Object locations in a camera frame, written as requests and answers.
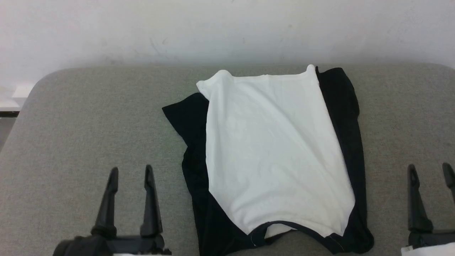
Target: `white object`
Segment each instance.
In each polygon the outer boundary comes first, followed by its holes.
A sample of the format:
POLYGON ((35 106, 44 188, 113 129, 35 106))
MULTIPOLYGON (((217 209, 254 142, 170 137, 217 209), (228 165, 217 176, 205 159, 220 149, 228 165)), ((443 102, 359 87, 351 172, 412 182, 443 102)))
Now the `white object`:
POLYGON ((13 100, 19 105, 20 108, 24 106, 25 100, 33 89, 34 84, 19 85, 13 93, 13 100))
MULTIPOLYGON (((315 67, 258 77, 220 70, 197 87, 210 101, 209 191, 229 219, 246 234, 283 220, 342 236, 355 199, 315 67)), ((290 229, 272 225, 266 237, 290 229)))
POLYGON ((19 111, 20 106, 14 100, 1 100, 0 111, 19 111))
POLYGON ((453 256, 455 255, 455 242, 440 246, 421 247, 415 250, 401 249, 402 256, 453 256))

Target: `shirt sleeve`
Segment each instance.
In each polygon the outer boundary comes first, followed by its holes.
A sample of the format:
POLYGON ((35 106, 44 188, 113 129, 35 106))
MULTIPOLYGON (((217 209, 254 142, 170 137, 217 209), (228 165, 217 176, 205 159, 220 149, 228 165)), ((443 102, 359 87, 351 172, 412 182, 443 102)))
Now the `shirt sleeve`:
POLYGON ((220 70, 211 78, 205 81, 199 81, 196 83, 197 89, 207 100, 210 100, 210 96, 218 86, 223 84, 230 84, 234 77, 227 70, 220 70))
POLYGON ((208 100, 200 93, 163 107, 163 112, 177 133, 187 145, 205 129, 207 122, 208 100))

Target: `t-shirt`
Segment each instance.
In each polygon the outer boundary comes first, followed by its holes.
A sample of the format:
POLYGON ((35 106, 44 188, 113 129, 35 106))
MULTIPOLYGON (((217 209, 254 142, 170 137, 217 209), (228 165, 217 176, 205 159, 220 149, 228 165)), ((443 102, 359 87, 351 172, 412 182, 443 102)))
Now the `t-shirt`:
MULTIPOLYGON (((208 190, 229 219, 245 234, 283 220, 342 236, 354 194, 315 67, 258 77, 220 70, 197 87, 210 102, 208 190)), ((266 237, 291 229, 274 224, 266 237)))

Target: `gray upholstered table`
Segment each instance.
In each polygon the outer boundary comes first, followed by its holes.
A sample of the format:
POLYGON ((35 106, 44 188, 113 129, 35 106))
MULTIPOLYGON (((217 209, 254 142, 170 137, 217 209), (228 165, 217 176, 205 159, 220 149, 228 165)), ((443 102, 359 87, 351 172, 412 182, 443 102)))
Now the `gray upholstered table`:
MULTIPOLYGON (((37 83, 0 154, 0 255, 51 255, 88 235, 110 169, 120 170, 119 234, 138 233, 146 164, 155 170, 164 238, 175 255, 198 255, 185 144, 161 107, 196 92, 221 68, 235 76, 300 73, 282 67, 106 67, 52 73, 37 83)), ((455 164, 455 71, 438 65, 341 65, 360 104, 369 227, 367 255, 399 255, 407 242, 406 167, 414 163, 429 217, 455 228, 443 161, 455 164)), ((321 66, 321 71, 330 68, 321 66)), ((330 253, 294 232, 236 255, 330 253)))

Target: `folded shirt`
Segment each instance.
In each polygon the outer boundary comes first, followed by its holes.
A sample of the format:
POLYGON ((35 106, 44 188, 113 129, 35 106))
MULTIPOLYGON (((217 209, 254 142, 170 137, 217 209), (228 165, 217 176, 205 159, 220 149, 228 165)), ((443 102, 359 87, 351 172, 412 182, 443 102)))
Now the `folded shirt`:
POLYGON ((373 246, 354 88, 343 70, 233 77, 163 108, 182 163, 201 255, 309 234, 332 253, 373 246))

